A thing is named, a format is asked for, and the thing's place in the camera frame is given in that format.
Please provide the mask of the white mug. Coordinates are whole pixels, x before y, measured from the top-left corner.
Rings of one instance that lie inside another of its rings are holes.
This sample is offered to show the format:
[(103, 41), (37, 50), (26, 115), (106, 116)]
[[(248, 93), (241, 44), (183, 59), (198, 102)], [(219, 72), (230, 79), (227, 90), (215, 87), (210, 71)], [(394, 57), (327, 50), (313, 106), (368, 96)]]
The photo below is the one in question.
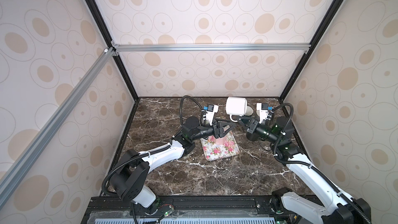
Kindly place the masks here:
[(254, 110), (248, 106), (247, 99), (243, 97), (228, 97), (226, 101), (226, 113), (231, 121), (237, 122), (233, 116), (252, 116)]

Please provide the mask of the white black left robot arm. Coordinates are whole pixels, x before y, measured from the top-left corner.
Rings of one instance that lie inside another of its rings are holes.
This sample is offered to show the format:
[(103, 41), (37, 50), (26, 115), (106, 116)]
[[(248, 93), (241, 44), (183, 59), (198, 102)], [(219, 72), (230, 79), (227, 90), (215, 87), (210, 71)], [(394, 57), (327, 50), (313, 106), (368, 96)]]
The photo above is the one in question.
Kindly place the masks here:
[(144, 208), (157, 207), (158, 197), (145, 185), (148, 174), (170, 161), (188, 155), (195, 148), (196, 140), (210, 136), (223, 138), (235, 126), (235, 123), (225, 120), (215, 121), (212, 125), (201, 125), (199, 118), (191, 116), (165, 145), (141, 152), (128, 150), (105, 176), (102, 192)]

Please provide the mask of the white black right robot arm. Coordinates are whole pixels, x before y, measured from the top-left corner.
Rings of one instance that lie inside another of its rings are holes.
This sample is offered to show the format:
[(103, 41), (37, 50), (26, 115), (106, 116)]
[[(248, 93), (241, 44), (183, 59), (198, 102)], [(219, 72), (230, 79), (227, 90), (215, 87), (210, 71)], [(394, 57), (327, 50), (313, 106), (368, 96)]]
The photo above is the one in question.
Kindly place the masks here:
[(318, 205), (285, 187), (272, 193), (275, 213), (291, 211), (313, 224), (371, 223), (370, 205), (340, 189), (291, 141), (294, 127), (289, 118), (277, 118), (272, 127), (247, 116), (240, 117), (238, 123), (246, 129), (247, 139), (269, 141), (275, 159), (294, 172), (322, 203)]

